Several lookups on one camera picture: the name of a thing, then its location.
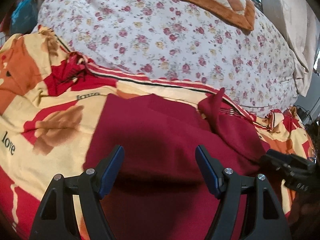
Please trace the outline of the blue plastic bag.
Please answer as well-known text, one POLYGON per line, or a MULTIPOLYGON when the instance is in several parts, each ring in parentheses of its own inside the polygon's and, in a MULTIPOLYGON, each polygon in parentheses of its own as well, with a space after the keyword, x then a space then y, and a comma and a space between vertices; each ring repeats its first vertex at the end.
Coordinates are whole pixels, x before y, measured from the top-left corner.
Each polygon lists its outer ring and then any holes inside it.
POLYGON ((11 15, 10 33, 27 34, 37 25, 35 0, 22 0, 11 15))

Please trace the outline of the beige curtain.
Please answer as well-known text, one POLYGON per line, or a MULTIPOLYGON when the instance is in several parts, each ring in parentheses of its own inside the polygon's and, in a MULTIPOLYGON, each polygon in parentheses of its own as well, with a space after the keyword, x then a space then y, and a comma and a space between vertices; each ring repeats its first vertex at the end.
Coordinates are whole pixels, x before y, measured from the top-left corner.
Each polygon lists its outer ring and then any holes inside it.
POLYGON ((261 0, 264 15, 274 24, 295 54, 297 92, 310 88, 319 42, 319 20, 306 0, 261 0))

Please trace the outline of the white floral quilt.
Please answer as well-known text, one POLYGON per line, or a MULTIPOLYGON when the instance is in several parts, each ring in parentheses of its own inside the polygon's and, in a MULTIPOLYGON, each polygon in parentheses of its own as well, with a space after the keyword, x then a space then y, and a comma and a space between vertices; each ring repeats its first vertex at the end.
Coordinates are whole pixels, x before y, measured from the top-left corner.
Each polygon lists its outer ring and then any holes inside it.
POLYGON ((259 11, 247 32, 178 0, 44 0, 37 21, 100 66, 224 88, 259 116, 298 97, 292 51, 259 11))

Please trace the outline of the dark red knit garment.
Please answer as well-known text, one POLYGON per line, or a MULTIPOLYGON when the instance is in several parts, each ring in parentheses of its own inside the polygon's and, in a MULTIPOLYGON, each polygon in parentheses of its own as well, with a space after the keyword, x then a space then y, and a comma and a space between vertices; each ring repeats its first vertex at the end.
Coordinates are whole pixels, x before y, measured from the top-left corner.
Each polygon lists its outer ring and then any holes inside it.
POLYGON ((196 163, 199 145, 240 175, 261 172, 269 144, 250 121, 220 113, 222 95, 197 108, 154 94, 107 97, 84 168, 123 146, 124 162, 102 202, 116 239, 204 239, 218 201, 196 163))

